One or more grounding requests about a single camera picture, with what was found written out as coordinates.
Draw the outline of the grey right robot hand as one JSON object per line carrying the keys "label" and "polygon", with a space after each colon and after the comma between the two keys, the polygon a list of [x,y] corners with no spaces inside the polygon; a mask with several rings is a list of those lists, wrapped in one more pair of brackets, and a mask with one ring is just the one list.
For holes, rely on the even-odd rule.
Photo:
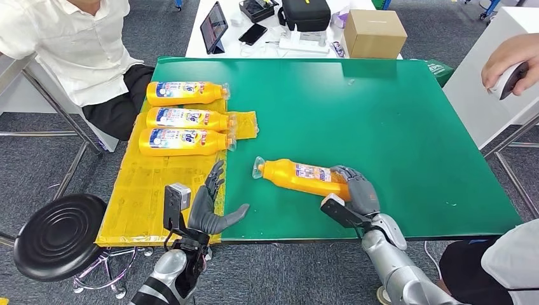
{"label": "grey right robot hand", "polygon": [[338,173],[347,182],[351,199],[348,205],[353,212],[363,216],[380,212],[380,204],[374,186],[363,174],[343,165],[334,166],[331,171]]}

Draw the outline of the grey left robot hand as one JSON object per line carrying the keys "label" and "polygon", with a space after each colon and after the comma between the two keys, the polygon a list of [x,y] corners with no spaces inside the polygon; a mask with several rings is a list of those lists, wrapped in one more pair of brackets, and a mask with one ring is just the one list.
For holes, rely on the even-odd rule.
{"label": "grey left robot hand", "polygon": [[220,186],[224,183],[224,179],[221,178],[224,173],[223,164],[222,159],[216,162],[204,184],[197,190],[189,213],[188,228],[207,235],[219,234],[242,220],[247,214],[249,204],[242,204],[236,211],[224,216],[215,213],[215,199]]}

